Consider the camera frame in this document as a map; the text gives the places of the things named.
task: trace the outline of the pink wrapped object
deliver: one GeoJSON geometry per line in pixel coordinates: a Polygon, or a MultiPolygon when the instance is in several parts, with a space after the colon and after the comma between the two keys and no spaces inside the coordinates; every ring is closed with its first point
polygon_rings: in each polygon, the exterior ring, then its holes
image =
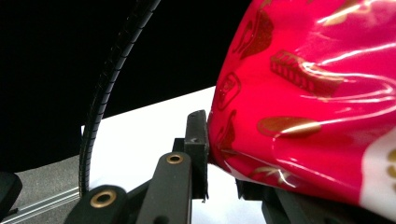
{"type": "Polygon", "coordinates": [[[396,1],[253,0],[219,75],[211,159],[396,221],[396,1]]]}

